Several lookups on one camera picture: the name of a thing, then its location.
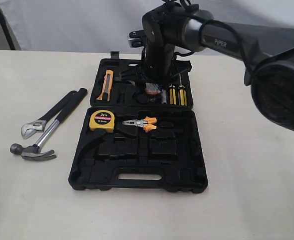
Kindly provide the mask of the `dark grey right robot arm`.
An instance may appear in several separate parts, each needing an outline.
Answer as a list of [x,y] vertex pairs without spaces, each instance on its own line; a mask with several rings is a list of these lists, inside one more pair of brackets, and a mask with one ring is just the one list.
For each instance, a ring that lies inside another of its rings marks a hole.
[[188,0],[166,0],[142,17],[142,30],[128,36],[143,48],[147,78],[167,84],[176,47],[186,55],[211,49],[245,65],[244,84],[271,122],[294,131],[294,28],[226,23]]

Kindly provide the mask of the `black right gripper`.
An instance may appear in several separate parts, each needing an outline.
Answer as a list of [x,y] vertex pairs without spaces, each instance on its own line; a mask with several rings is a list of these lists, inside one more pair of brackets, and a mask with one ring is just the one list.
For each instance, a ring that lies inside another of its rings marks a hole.
[[120,81],[142,83],[144,74],[148,80],[162,84],[169,73],[179,75],[190,72],[192,65],[189,60],[172,61],[174,50],[175,46],[172,44],[158,46],[155,43],[148,43],[142,55],[142,68],[139,65],[129,65],[126,70],[120,72]]

